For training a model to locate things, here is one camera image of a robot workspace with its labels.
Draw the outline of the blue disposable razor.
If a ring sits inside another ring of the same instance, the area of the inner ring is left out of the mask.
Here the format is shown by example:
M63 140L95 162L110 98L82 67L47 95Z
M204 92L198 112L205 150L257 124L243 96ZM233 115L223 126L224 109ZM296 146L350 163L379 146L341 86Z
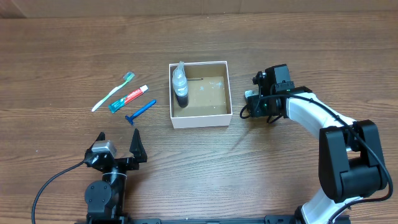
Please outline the blue disposable razor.
M140 116L142 113L147 111L150 107L155 105L157 103L157 100L152 100L145 106L143 106L141 109L137 110L133 115L128 116L125 115L125 119L133 126L134 125L134 119L136 119L138 116Z

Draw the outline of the green soap packet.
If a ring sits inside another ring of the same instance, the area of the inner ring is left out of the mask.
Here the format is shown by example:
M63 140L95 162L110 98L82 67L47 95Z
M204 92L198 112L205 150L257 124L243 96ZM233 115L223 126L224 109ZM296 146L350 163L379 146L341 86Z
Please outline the green soap packet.
M256 96L256 95L258 95L258 91L256 91L256 90L246 90L244 92L244 97L245 98L249 98L251 96Z

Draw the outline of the clear foam pump bottle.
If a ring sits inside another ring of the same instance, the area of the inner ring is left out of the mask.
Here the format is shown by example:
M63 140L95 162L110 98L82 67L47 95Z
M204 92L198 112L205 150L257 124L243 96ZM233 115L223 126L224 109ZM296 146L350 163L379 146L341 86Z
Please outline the clear foam pump bottle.
M179 107L188 106L188 80L184 69L185 63L179 61L177 68L172 74L172 84Z

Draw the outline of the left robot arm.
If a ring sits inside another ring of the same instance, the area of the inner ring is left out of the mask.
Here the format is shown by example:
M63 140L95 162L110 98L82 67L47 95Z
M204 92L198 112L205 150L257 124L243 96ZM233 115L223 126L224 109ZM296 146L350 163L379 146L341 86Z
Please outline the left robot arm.
M92 146L86 150L83 162L102 173L102 179L92 182L85 190L88 206L87 223L132 223L124 212L127 172L138 170L147 161L139 130L135 129L129 152L131 157L116 158L116 147L101 132Z

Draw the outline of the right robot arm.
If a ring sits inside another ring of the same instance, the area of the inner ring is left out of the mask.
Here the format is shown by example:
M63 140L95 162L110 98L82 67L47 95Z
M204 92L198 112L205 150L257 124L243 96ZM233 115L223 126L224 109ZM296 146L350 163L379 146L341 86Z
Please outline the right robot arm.
M356 121L322 103L305 86L296 87L284 67L260 71L246 91L248 116L272 124L288 118L318 139L320 190L292 215L267 215L265 223L349 223L343 212L353 205L382 202L394 186L385 165L379 131L370 120Z

